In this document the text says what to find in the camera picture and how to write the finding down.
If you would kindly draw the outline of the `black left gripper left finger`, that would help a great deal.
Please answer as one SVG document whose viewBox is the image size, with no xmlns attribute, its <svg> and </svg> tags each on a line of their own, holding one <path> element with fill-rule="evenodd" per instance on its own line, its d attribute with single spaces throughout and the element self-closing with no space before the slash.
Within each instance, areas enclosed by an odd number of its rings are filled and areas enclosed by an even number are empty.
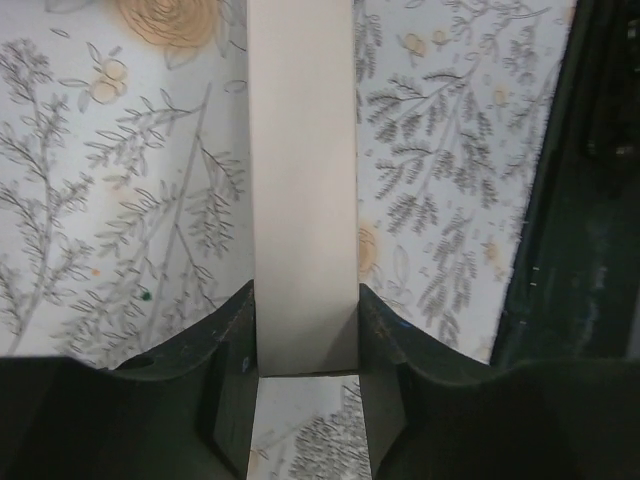
<svg viewBox="0 0 640 480">
<path fill-rule="evenodd" d="M 114 370 L 1 362 L 5 479 L 242 479 L 257 397 L 254 287 Z"/>
</svg>

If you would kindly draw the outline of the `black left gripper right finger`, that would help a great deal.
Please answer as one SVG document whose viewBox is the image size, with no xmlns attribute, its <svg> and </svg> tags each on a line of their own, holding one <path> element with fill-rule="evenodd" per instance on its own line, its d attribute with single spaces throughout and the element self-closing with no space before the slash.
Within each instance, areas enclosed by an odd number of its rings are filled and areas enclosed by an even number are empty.
<svg viewBox="0 0 640 480">
<path fill-rule="evenodd" d="M 639 365 L 499 369 L 411 325 L 362 286 L 359 381 L 376 479 L 635 479 Z"/>
</svg>

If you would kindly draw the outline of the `white Harry's razor box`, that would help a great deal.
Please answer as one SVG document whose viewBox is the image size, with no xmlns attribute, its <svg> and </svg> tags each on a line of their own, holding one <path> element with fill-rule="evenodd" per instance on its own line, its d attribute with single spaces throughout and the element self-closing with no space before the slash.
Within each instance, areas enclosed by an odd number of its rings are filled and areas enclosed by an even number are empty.
<svg viewBox="0 0 640 480">
<path fill-rule="evenodd" d="M 357 159 L 352 5 L 248 5 L 258 366 L 357 365 Z"/>
</svg>

